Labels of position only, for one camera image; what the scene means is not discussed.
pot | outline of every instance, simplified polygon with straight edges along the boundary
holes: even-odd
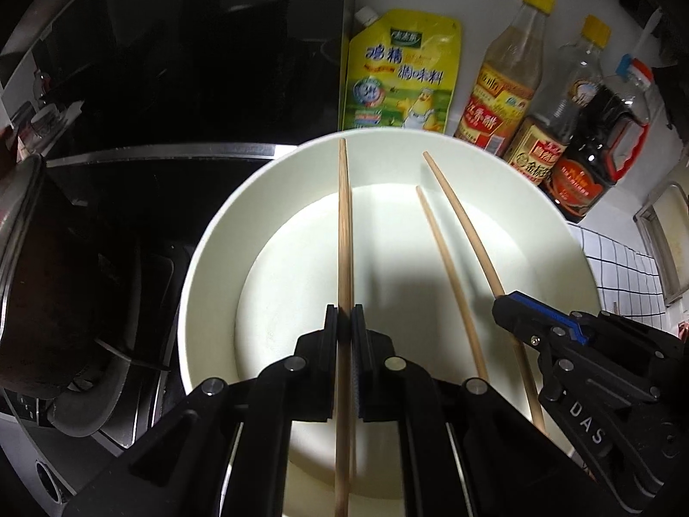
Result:
[[[103,232],[29,156],[0,181],[0,386],[53,399],[121,321]]]
[[[178,351],[187,393],[210,376],[255,377],[323,327],[337,300],[338,140],[347,139],[354,223],[354,294],[369,328],[433,377],[475,375],[462,320],[415,187],[425,190],[448,242],[487,359],[491,384],[528,417],[510,338],[490,314],[493,295],[447,199],[429,151],[463,202],[509,293],[555,308],[598,312],[595,281],[566,222],[505,162],[451,137],[380,128],[333,134],[261,168],[209,224],[184,284]],[[530,361],[536,379],[536,355]],[[563,450],[564,435],[546,418]],[[394,423],[356,426],[352,515],[404,514]],[[332,512],[334,425],[292,426],[283,512]]]

green brand logo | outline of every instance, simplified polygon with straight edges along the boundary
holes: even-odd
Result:
[[[396,47],[421,48],[421,33],[417,31],[390,29],[390,40]]]

white lettering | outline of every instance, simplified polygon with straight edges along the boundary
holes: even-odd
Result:
[[[593,439],[593,442],[594,442],[596,445],[598,445],[598,444],[603,440],[603,436],[604,436],[604,435],[605,435],[605,431],[603,431],[603,430],[601,430],[600,428],[598,428],[598,431],[596,431],[596,433],[594,433],[594,434],[591,436],[591,439]]]
[[[572,407],[569,409],[569,413],[572,414],[572,416],[577,417],[581,414],[581,405],[579,403],[579,400],[577,400]]]
[[[593,420],[593,418],[588,416],[587,419],[580,423],[580,425],[583,425],[585,428],[587,428],[588,431],[588,428],[591,427],[591,420]]]

chopstick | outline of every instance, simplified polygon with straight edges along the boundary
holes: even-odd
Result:
[[[351,188],[347,141],[340,138],[338,167],[338,310],[349,319],[354,305]],[[338,336],[335,401],[335,517],[349,513],[351,457],[351,342]]]
[[[435,215],[433,215],[433,210],[431,210],[431,207],[428,205],[428,200],[426,200],[424,191],[421,190],[421,187],[416,187],[416,194],[419,195],[421,208],[423,208],[424,214],[426,214],[428,225],[431,226],[431,232],[433,233],[435,242],[438,245],[438,250],[440,251],[440,256],[442,257],[442,263],[445,265],[445,271],[447,272],[447,277],[450,279],[450,286],[452,286],[452,291],[455,294],[455,299],[457,300],[457,307],[459,307],[459,312],[462,315],[462,321],[464,322],[466,337],[469,339],[469,346],[471,347],[471,355],[473,356],[474,364],[476,365],[476,372],[481,379],[489,381],[486,360],[483,357],[481,342],[479,341],[476,333],[476,326],[473,322],[473,317],[471,316],[471,309],[466,301],[466,296],[464,295],[462,285],[459,282],[459,276],[457,275],[457,270],[452,262],[452,257],[450,257],[447,243],[445,243],[445,239],[442,236],[440,227],[438,226],[438,221],[436,221]]]
[[[478,236],[478,233],[476,232],[473,223],[469,219],[469,216],[466,215],[464,207],[459,201],[459,198],[457,198],[455,191],[452,190],[450,183],[447,182],[445,175],[442,174],[440,167],[438,167],[428,151],[424,151],[423,155],[426,163],[428,163],[428,166],[431,167],[433,175],[435,175],[435,178],[438,180],[440,188],[442,188],[443,193],[445,193],[445,196],[449,200],[450,206],[452,206],[452,209],[455,211],[459,223],[462,224],[466,237],[471,243],[471,248],[476,253],[478,261],[481,264],[483,273],[486,275],[488,285],[490,286],[490,290],[493,292],[494,297],[497,298],[505,295],[505,290],[502,287],[502,283],[500,283],[500,278],[495,271],[495,267],[493,266],[493,263],[490,261],[490,257],[486,252],[486,247],[483,246],[481,238]],[[521,380],[524,383],[526,400],[528,400],[528,408],[531,411],[531,421],[540,431],[542,431],[542,433],[546,433],[546,423],[543,419],[543,410],[538,402],[538,391],[536,390],[536,383],[533,380],[531,366],[528,364],[525,346],[519,342],[519,340],[513,334],[510,334],[510,338],[512,348],[515,352],[515,357],[517,358],[519,372],[521,373]]]

seasoning pouch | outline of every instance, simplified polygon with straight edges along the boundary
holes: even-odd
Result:
[[[392,9],[349,43],[344,129],[443,132],[459,70],[459,21]]]

